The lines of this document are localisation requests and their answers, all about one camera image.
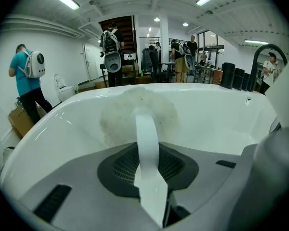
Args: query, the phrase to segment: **white toilet bowl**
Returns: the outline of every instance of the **white toilet bowl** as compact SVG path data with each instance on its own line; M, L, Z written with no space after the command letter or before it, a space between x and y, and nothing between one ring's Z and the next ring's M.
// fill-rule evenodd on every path
M55 88L61 102L75 95L74 87L67 87L65 81L58 74L54 75Z

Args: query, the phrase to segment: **black cylinder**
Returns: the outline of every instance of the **black cylinder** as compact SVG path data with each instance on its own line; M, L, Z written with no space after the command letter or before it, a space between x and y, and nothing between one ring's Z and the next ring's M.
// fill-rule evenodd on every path
M235 77L236 66L231 63L223 63L223 77L220 86L232 89L233 79Z
M245 71L243 69L236 68L235 77L234 77L233 83L232 83L232 87L234 89L241 90L244 73L245 73Z
M242 90L247 90L247 84L249 82L249 78L250 78L250 75L248 73L245 73L243 77L242 87L241 87Z

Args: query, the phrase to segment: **person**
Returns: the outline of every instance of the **person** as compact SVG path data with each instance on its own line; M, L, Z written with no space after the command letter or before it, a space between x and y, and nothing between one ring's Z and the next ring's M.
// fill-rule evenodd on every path
M184 57L179 53L180 43L175 39L171 41L171 56L175 59L175 72L177 82L184 82L184 74L188 72Z
M213 62L212 62L211 58L208 59L208 63L209 63L210 65L213 65Z
M260 93L264 95L266 90L273 85L274 73L278 75L276 55L272 52L269 53L269 61L263 63L263 81L260 87Z
M117 27L118 27L117 23L115 22L111 23L108 27L108 32L111 32L113 29L117 29ZM124 37L120 30L115 31L114 35L117 37L117 40L120 43L120 49L118 50L118 53L120 54L120 57L121 57L121 68L119 69L119 71L115 73L108 72L109 87L122 86L122 82L123 82L122 78L123 78L124 56L122 55L122 48L124 47ZM104 37L104 34L101 35L100 47L103 47L103 37Z
M187 42L187 46L192 54L192 61L195 66L196 58L198 57L198 45L195 42L195 36L191 36L191 40Z
M202 52L202 55L200 56L200 65L204 66L207 60L207 54L205 51Z
M160 57L160 55L161 55L161 47L160 47L160 43L156 42L155 45L156 45L156 49L158 51L158 63L161 63L161 57Z
M24 53L24 51L31 54L31 51L27 50L24 44L17 46L16 55L13 57L10 64L9 76L16 77L16 86L20 96L20 101L32 122L36 124L40 120L40 116L35 102L37 102L47 113L50 112L53 107L43 96L39 78L27 78L18 68L20 67L24 69L26 66L28 55Z

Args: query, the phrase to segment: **black pants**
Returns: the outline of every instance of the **black pants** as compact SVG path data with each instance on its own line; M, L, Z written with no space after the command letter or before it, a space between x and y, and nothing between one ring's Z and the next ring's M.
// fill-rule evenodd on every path
M40 120L35 102L37 102L47 113L53 109L52 105L44 98L41 88L36 88L20 96L20 101L34 124Z
M121 63L121 68L116 73L108 72L108 83L109 87L122 86L123 77L123 64Z
M268 90L269 87L270 86L263 81L262 85L260 87L260 93L265 95L265 92L266 92L266 90Z

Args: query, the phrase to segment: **man in teal shirt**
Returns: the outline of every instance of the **man in teal shirt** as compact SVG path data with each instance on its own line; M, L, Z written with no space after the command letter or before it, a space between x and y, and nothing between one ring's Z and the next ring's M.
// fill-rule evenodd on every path
M40 117L35 102L37 102L47 113L50 112L53 107L43 96L39 84L39 78L27 78L19 69L19 67L25 69L26 66L28 55L24 51L31 54L24 44L17 46L16 55L13 57L9 68L9 76L16 77L16 85L20 101L28 115L31 117L33 123L36 124L40 120Z

